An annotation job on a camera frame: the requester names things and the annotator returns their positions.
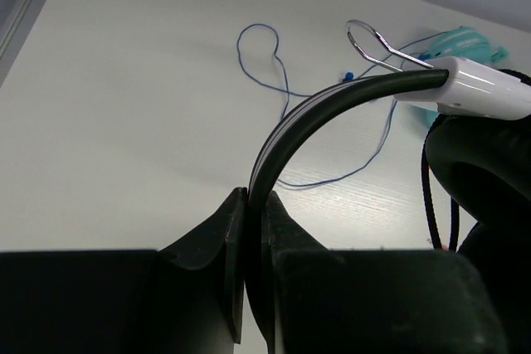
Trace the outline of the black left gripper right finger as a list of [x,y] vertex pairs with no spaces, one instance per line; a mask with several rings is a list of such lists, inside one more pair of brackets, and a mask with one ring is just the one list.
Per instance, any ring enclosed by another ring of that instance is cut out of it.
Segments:
[[261,213],[271,353],[506,353],[479,273],[442,250],[329,250],[271,194]]

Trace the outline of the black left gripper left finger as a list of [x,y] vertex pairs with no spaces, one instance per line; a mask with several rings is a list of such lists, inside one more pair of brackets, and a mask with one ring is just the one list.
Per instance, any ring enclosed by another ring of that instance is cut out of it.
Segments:
[[246,199],[233,190],[162,250],[2,254],[2,352],[233,352]]

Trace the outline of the white black headphones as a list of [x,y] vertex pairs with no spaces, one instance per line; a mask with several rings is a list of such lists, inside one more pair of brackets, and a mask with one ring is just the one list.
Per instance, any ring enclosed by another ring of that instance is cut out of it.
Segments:
[[472,264],[501,322],[506,353],[529,352],[530,79],[455,56],[415,60],[408,71],[391,65],[385,75],[331,86],[292,109],[271,132],[252,169],[246,215],[245,281],[258,328],[261,213],[279,175],[330,120],[388,96],[438,112],[421,151],[429,250]]

